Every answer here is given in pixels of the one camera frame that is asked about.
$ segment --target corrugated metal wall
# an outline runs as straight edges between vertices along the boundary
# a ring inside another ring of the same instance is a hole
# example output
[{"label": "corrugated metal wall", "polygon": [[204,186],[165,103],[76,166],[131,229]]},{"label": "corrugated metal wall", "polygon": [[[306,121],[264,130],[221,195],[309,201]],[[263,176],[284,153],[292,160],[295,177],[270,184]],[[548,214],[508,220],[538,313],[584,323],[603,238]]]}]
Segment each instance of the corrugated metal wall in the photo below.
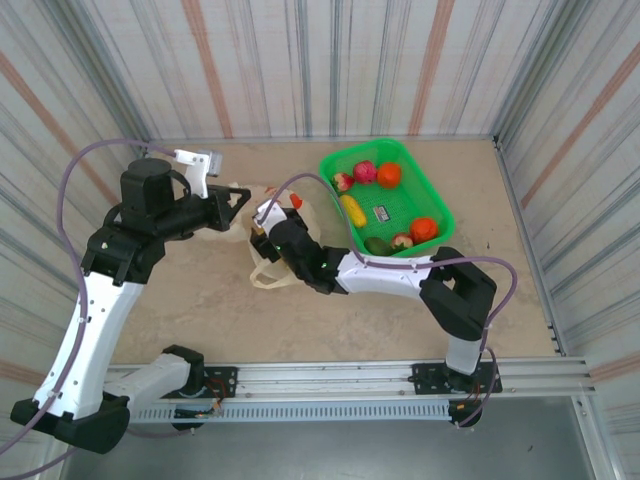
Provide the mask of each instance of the corrugated metal wall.
[{"label": "corrugated metal wall", "polygon": [[[53,208],[62,168],[79,148],[123,132],[158,139],[496,133],[569,3],[0,3],[0,389],[11,392],[0,404],[0,437],[15,428],[8,409],[40,382],[68,322],[75,285]],[[530,89],[536,93],[501,133],[563,333],[593,362],[633,472],[640,470],[639,5],[575,4],[577,22],[550,56],[540,88]],[[78,250],[116,200],[130,159],[126,149],[100,151],[75,174],[67,223]],[[38,436],[30,438],[11,457],[26,459],[20,470],[35,458]]]},{"label": "corrugated metal wall", "polygon": [[559,0],[72,0],[155,139],[488,134]]},{"label": "corrugated metal wall", "polygon": [[565,347],[593,367],[638,478],[640,3],[580,7],[501,138]]},{"label": "corrugated metal wall", "polygon": [[[62,171],[80,148],[122,136],[94,83],[41,2],[0,2],[0,443],[13,402],[33,395],[58,350],[76,298],[55,230]],[[117,199],[126,149],[90,155],[74,174],[66,225],[78,251]],[[3,456],[0,476],[37,466],[33,433]]]}]

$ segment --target green plastic basket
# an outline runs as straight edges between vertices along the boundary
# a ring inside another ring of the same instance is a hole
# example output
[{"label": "green plastic basket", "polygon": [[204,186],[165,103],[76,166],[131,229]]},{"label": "green plastic basket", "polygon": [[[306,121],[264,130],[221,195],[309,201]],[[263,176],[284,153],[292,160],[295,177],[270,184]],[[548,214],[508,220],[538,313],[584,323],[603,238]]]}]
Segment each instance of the green plastic basket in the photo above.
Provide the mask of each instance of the green plastic basket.
[{"label": "green plastic basket", "polygon": [[369,237],[380,237],[391,242],[393,236],[409,232],[411,222],[419,217],[431,217],[438,224],[438,236],[428,242],[394,253],[395,257],[410,257],[427,248],[446,242],[455,229],[455,219],[422,173],[409,151],[402,143],[390,138],[380,138],[332,153],[319,167],[320,176],[328,183],[340,172],[353,172],[356,163],[370,160],[378,167],[385,162],[394,162],[402,168],[402,181],[394,189],[383,188],[378,183],[361,185],[356,183],[344,192],[358,201],[367,216],[367,225],[351,230],[358,249],[367,252],[364,241]]}]

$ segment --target bag handle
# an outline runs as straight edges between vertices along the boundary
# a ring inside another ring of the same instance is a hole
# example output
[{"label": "bag handle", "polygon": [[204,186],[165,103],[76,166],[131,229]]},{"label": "bag handle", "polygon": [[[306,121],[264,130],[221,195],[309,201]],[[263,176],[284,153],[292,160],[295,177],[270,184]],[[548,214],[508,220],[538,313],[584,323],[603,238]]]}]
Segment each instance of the bag handle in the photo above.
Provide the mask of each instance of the bag handle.
[{"label": "bag handle", "polygon": [[295,285],[296,283],[298,283],[298,278],[291,271],[286,277],[281,278],[279,280],[274,280],[271,283],[264,283],[258,280],[258,276],[262,275],[262,271],[270,264],[271,264],[271,260],[269,260],[268,258],[263,258],[256,265],[256,268],[253,269],[253,272],[251,272],[251,275],[249,275],[249,280],[251,281],[254,287],[262,288],[264,290],[271,290],[273,288],[286,287],[287,285]]}]

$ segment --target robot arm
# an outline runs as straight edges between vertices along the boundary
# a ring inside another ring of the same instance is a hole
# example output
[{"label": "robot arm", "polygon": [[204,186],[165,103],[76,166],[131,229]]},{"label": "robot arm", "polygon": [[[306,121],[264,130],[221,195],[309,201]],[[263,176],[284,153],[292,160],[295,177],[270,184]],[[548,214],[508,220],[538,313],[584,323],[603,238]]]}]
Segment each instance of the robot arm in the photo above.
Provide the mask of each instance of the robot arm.
[{"label": "robot arm", "polygon": [[[105,385],[111,356],[124,322],[142,293],[154,265],[164,257],[164,244],[184,240],[201,228],[225,231],[251,193],[206,184],[217,175],[220,154],[176,151],[186,174],[164,160],[132,162],[120,178],[122,202],[106,216],[88,241],[82,259],[88,313],[78,356],[57,398],[35,424],[71,445],[106,453],[129,423],[131,413],[174,390],[187,394],[202,388],[204,359],[191,350],[172,346],[152,364]],[[176,199],[173,180],[184,186]],[[231,194],[240,195],[234,206]],[[11,419],[27,424],[54,395],[53,388],[70,356],[81,321],[79,302],[53,366],[33,399],[17,402]]]},{"label": "robot arm", "polygon": [[[296,276],[319,292],[378,292],[401,295],[423,302],[449,335],[446,365],[456,381],[465,382],[480,359],[482,332],[493,304],[495,282],[471,263],[435,269],[416,269],[417,265],[462,255],[453,248],[440,248],[436,255],[420,258],[384,258],[386,268],[374,266],[380,258],[356,255],[346,248],[321,247],[308,234],[294,209],[275,203],[262,222],[267,205],[258,207],[251,243],[263,258],[280,257]],[[445,282],[453,280],[453,288]]]}]

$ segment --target beige floor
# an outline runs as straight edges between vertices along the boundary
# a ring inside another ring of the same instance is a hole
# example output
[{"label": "beige floor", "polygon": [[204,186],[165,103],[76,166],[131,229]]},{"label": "beige floor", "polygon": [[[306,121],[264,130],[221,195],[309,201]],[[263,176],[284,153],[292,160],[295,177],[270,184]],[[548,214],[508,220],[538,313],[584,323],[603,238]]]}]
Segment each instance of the beige floor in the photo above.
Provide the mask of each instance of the beige floor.
[{"label": "beige floor", "polygon": [[[217,183],[278,186],[317,171],[347,143],[213,145],[225,155]],[[494,322],[489,345],[499,356],[553,355],[549,333],[520,243],[492,146],[488,141],[406,142],[457,219],[449,242],[465,255],[510,261],[520,281]],[[303,180],[294,190],[311,202],[322,243],[346,246],[346,234],[322,187]],[[208,362],[348,361],[442,358],[447,337],[419,302],[376,294],[324,296],[305,286],[259,290],[246,243],[192,239],[167,245],[167,256],[132,311],[114,363],[146,363],[178,343]],[[483,265],[498,283],[508,273]]]}]

